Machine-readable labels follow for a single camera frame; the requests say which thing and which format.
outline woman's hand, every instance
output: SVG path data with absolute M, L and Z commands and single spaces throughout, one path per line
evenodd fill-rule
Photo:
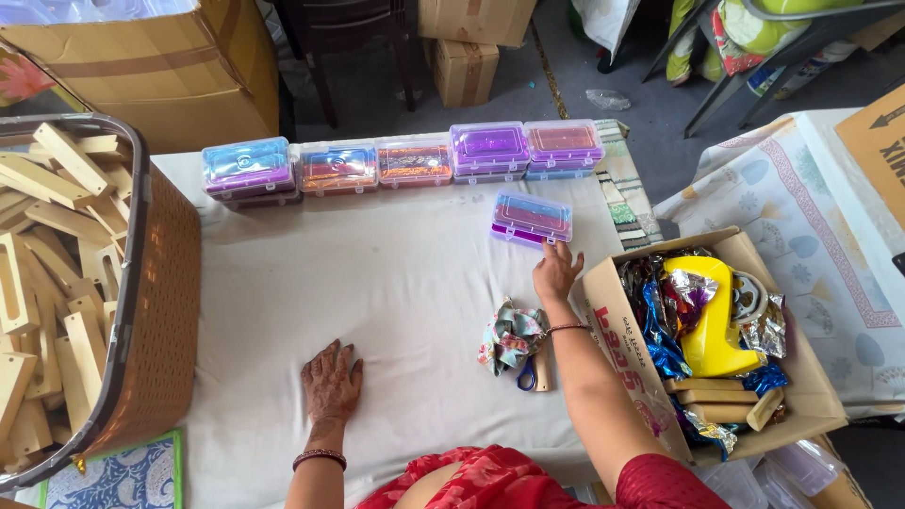
M 572 252 L 565 242 L 557 240 L 556 246 L 544 242 L 544 259 L 532 273 L 534 291 L 544 306 L 567 301 L 572 284 L 584 267 L 584 253 L 579 253 L 575 265 L 572 265 Z
M 355 345 L 347 345 L 336 355 L 338 348 L 339 340 L 333 341 L 301 370 L 301 383 L 308 398 L 308 415 L 314 427 L 325 419 L 335 419 L 335 423 L 345 426 L 358 404 L 365 362 L 361 359 L 356 361 L 349 375 L 348 360 Z

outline blue paisley mat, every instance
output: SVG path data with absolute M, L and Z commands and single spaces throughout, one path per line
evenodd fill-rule
M 88 460 L 41 484 L 42 509 L 182 509 L 182 430 Z

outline bracelet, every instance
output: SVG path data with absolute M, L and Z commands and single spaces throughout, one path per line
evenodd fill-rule
M 557 325 L 556 327 L 550 327 L 544 335 L 548 336 L 555 331 L 562 331 L 563 329 L 584 329 L 586 331 L 591 331 L 590 325 L 584 325 L 583 323 L 567 323 L 565 325 Z
M 301 453 L 296 456 L 295 461 L 292 462 L 292 472 L 295 472 L 295 469 L 299 467 L 299 464 L 306 459 L 312 459 L 313 457 L 328 457 L 330 459 L 336 460 L 339 463 L 339 466 L 342 466 L 342 471 L 346 471 L 346 457 L 342 456 L 340 453 L 336 451 L 331 451 L 329 449 L 311 449 L 308 452 Z

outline hand with henna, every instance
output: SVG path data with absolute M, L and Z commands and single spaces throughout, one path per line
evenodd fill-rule
M 335 340 L 301 370 L 312 424 L 310 443 L 326 438 L 336 427 L 345 428 L 358 404 L 365 362 L 356 361 L 349 373 L 348 361 L 354 349 L 353 344 L 340 349 L 339 340 Z

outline brown basket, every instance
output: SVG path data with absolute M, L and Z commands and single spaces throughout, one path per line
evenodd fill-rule
M 96 456 L 168 431 L 188 410 L 195 375 L 201 289 L 201 223 L 195 208 L 150 164 L 141 135 L 107 115 L 0 119 L 0 142 L 31 134 L 42 122 L 81 136 L 116 134 L 131 144 L 129 238 L 100 400 L 68 444 L 4 479 L 0 492 L 39 483 L 74 456 Z

